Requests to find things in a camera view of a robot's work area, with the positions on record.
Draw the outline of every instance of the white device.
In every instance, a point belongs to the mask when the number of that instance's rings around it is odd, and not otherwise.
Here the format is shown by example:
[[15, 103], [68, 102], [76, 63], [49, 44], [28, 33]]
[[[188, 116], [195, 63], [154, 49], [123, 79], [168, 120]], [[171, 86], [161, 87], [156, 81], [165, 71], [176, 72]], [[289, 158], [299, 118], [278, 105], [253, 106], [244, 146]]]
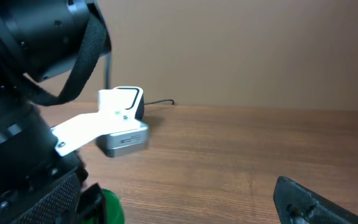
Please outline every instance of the white device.
[[75, 116], [52, 128], [58, 138], [55, 150], [65, 156], [96, 139], [109, 157], [123, 156], [147, 147], [149, 127], [143, 118], [143, 90], [119, 86], [99, 91], [99, 111]]

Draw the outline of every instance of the brown table surface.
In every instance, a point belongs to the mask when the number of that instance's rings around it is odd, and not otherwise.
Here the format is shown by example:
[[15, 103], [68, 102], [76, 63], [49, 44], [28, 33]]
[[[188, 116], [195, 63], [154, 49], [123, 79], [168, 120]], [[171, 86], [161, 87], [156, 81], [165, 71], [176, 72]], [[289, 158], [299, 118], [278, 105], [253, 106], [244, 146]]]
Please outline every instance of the brown table surface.
[[[94, 111], [42, 108], [50, 125]], [[358, 112], [150, 105], [144, 122], [145, 151], [81, 149], [89, 182], [121, 197], [126, 223], [279, 223], [280, 175], [358, 214]]]

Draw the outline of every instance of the beige wall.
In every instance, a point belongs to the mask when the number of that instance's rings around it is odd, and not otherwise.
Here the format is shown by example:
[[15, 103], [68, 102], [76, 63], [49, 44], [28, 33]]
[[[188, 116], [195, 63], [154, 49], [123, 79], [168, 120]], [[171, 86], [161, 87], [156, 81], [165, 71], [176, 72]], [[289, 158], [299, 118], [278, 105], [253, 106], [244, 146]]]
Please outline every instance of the beige wall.
[[[100, 0], [112, 85], [181, 105], [358, 110], [358, 0]], [[100, 60], [78, 101], [96, 101]], [[42, 84], [58, 93], [66, 75]]]

